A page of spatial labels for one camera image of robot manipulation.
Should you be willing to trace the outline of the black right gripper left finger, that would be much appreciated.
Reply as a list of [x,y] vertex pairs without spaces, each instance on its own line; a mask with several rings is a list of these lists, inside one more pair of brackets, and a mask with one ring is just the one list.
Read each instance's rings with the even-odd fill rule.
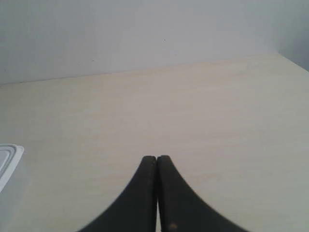
[[144,156],[117,199],[80,231],[154,232],[156,215],[156,157]]

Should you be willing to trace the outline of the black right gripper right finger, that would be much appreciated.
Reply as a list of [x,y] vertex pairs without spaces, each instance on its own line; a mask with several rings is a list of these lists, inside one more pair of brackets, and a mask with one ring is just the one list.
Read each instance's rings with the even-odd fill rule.
[[245,229],[207,205],[186,183],[170,156],[157,158],[161,231],[244,232]]

